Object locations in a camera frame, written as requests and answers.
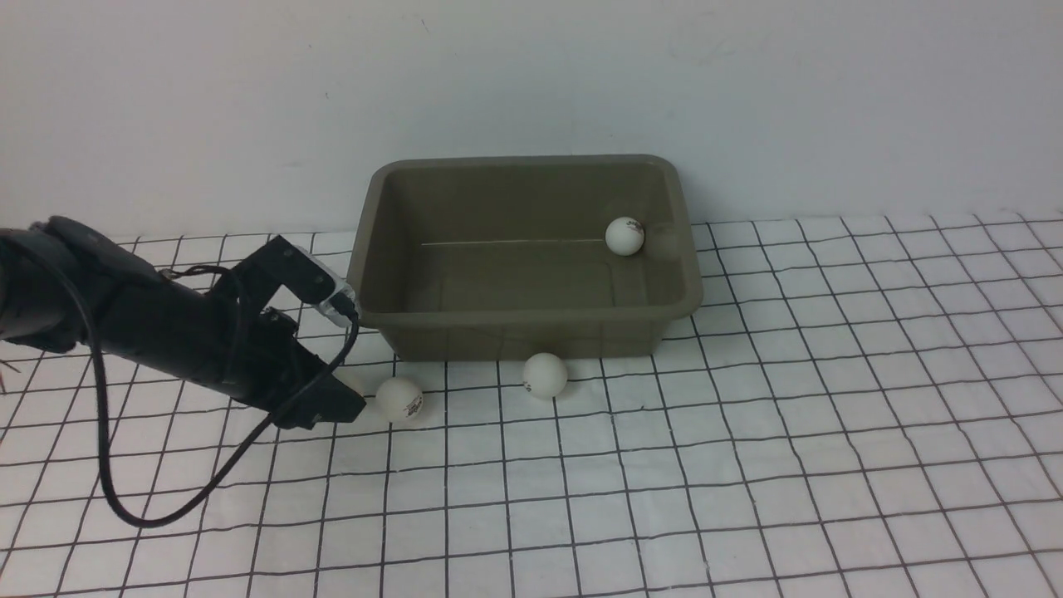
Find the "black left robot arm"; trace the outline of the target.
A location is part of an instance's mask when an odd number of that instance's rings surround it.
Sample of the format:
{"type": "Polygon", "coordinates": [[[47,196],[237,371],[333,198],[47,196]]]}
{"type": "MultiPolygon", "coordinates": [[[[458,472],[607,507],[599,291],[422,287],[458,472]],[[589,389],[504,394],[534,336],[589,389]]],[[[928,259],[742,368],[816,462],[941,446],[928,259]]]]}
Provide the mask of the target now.
{"type": "Polygon", "coordinates": [[[79,221],[2,230],[2,338],[64,355],[104,351],[276,416],[289,430],[352,423],[365,399],[270,307],[280,289],[357,328],[353,288],[277,236],[233,267],[158,269],[79,221]]]}

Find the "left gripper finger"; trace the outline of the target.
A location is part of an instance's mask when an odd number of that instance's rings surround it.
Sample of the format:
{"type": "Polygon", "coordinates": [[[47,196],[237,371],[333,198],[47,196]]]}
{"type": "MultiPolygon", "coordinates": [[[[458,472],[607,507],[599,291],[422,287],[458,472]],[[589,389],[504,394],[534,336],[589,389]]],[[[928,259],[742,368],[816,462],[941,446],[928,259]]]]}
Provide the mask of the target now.
{"type": "Polygon", "coordinates": [[[360,416],[365,406],[365,397],[330,374],[287,413],[274,416],[272,424],[282,430],[311,430],[317,424],[348,424],[360,416]]]}

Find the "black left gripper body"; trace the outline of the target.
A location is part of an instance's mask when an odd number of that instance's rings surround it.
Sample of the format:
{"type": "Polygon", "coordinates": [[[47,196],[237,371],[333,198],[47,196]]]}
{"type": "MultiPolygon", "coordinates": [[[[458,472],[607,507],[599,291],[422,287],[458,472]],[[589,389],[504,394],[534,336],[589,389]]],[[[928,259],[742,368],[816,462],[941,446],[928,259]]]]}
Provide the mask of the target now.
{"type": "Polygon", "coordinates": [[[281,287],[201,294],[166,287],[159,298],[157,368],[255,408],[274,408],[326,369],[296,340],[296,321],[270,306],[281,287]]]}

